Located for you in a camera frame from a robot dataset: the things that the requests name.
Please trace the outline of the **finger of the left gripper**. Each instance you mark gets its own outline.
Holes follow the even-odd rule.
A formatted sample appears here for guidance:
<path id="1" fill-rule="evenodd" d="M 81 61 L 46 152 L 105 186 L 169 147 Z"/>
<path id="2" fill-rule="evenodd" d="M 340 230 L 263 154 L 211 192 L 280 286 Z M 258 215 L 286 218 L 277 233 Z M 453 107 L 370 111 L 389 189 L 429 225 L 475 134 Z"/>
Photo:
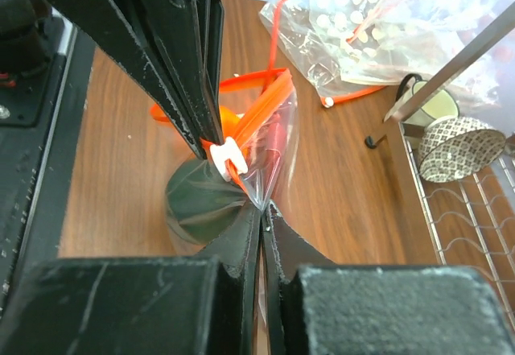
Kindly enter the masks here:
<path id="1" fill-rule="evenodd" d="M 220 0 L 123 0 L 141 59 L 120 65 L 192 146 L 221 141 Z"/>
<path id="2" fill-rule="evenodd" d="M 142 58 L 139 53 L 134 32 L 132 31 L 131 25 L 126 20 L 123 0 L 46 1 L 54 6 L 65 18 L 86 33 L 123 71 L 124 68 L 120 65 L 122 62 L 129 60 L 131 56 L 135 56 L 137 60 Z M 158 102 L 155 100 L 154 102 L 163 109 Z M 185 140 L 185 142 L 197 157 L 205 158 L 206 153 L 203 145 L 192 146 L 188 141 Z"/>

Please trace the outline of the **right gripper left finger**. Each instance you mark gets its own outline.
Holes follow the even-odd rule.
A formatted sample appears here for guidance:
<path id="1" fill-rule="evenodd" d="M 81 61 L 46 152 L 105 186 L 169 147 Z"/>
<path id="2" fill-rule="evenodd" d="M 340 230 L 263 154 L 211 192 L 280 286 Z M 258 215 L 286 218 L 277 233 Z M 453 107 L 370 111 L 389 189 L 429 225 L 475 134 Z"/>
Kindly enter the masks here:
<path id="1" fill-rule="evenodd" d="M 261 216 L 245 202 L 225 231 L 193 255 L 208 263 L 196 354 L 253 354 L 256 349 Z"/>

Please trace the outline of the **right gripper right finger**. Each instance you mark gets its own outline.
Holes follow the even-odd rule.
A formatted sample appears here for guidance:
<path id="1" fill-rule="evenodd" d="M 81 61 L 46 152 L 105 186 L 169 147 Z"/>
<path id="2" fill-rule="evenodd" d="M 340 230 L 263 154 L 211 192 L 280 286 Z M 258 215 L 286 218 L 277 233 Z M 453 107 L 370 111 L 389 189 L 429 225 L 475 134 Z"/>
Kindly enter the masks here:
<path id="1" fill-rule="evenodd" d="M 298 268 L 335 263 L 294 231 L 278 206 L 270 201 L 262 215 L 266 327 L 271 354 L 308 354 L 303 286 Z"/>

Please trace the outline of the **dark green toy avocado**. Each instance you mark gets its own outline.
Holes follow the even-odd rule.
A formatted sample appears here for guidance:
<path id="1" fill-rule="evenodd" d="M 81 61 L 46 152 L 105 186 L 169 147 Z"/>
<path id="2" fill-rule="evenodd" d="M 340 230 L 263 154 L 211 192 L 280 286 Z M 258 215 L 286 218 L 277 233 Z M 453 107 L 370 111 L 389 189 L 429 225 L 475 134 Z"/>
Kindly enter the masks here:
<path id="1" fill-rule="evenodd" d="M 168 228 L 184 241 L 204 246 L 229 227 L 247 201 L 207 160 L 183 162 L 165 191 Z"/>

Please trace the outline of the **red toy lobster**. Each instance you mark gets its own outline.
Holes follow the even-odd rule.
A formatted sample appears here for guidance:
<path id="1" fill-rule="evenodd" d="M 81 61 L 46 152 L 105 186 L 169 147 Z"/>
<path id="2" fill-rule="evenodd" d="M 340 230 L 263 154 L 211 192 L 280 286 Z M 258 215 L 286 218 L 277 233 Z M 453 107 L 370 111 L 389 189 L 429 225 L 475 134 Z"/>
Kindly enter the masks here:
<path id="1" fill-rule="evenodd" d="M 266 132 L 266 152 L 269 158 L 280 158 L 286 150 L 287 133 L 281 122 L 271 122 Z"/>

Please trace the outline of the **clear zip bag orange zipper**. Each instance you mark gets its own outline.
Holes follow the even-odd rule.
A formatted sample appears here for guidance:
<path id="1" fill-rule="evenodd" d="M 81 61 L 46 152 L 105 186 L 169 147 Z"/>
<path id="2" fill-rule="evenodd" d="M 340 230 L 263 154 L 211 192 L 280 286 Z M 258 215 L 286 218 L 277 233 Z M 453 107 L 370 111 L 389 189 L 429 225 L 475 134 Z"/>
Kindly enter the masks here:
<path id="1" fill-rule="evenodd" d="M 290 70 L 275 68 L 237 76 L 220 83 L 220 104 L 242 118 L 232 137 L 233 148 L 203 142 L 206 159 L 227 182 L 236 184 L 259 211 L 264 211 L 275 197 L 290 186 L 295 170 L 299 143 L 298 98 Z M 169 139 L 170 152 L 177 168 L 189 159 L 198 159 L 158 105 L 150 116 Z M 266 132 L 271 122 L 281 122 L 286 129 L 286 150 L 280 158 L 268 157 Z"/>

